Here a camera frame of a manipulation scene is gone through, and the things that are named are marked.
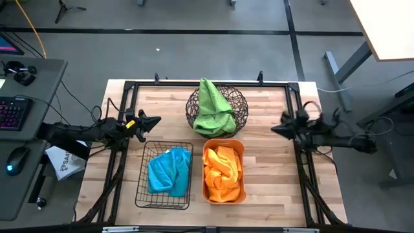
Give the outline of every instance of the white table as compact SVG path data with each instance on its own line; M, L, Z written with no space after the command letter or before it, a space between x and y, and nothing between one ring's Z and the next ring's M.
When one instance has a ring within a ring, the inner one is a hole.
M337 90L372 54L377 61L414 60L414 0L349 0L366 41L338 68L332 52L324 58ZM352 111L346 91L338 92L343 109Z

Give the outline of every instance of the computer mouse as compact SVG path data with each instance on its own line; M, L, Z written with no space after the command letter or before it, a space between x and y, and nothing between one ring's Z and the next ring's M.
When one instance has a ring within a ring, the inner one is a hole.
M14 149L7 158L6 174L19 175L25 166L27 155L30 149L26 147L18 147Z

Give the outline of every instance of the orange cloth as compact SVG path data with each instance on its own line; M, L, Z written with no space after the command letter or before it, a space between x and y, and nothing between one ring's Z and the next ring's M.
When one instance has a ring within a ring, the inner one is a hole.
M205 182L210 192L209 200L217 202L235 201L240 194L240 157L233 148L219 146L207 149L202 155L205 165Z

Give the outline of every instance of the black wire basket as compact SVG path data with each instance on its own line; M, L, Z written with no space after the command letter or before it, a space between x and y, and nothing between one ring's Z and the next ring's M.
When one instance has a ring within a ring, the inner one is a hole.
M191 152L190 168L188 172L188 187L184 197L172 197L168 193L151 194L148 192L148 163L151 159L162 155L165 151L172 148L182 147ZM144 145L140 177L136 188L135 205L142 208L162 208L185 210L190 205L191 192L191 168L193 166L193 144L187 142L161 142L148 141Z
M219 90L222 96L227 100L233 109L232 116L235 120L235 131L233 133L223 133L222 135L211 137L209 135L202 135L206 139L227 139L234 137L247 122L248 105L246 98L236 88L223 84L215 83L215 87ZM197 88L188 98L186 104L186 117L188 124L193 128L194 120L199 115L199 88Z

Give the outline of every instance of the wooden table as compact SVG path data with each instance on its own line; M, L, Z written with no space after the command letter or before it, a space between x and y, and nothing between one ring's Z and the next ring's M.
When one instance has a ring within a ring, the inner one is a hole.
M109 80L104 96L120 104L125 80ZM300 82L303 102L319 103L314 82ZM305 218L298 179L298 170L292 141L270 132L279 124L283 110L287 109L285 92L277 87L240 87L249 106L246 126L235 136L245 145L244 176L247 198L241 205L210 205L201 194L201 156L206 139L189 127L185 117L185 104L194 87L140 87L137 109L147 116L161 116L162 120L147 140L191 142L194 145L191 202L187 210L160 210L135 206L143 143L130 140L117 225L181 225L227 227L304 227ZM309 106L310 115L318 116L316 108ZM109 116L118 113L110 107ZM90 158L83 178L76 211L82 217L102 192L110 151ZM341 191L334 165L324 157L314 155L314 165L321 196L337 216L346 222ZM316 219L311 198L312 216Z

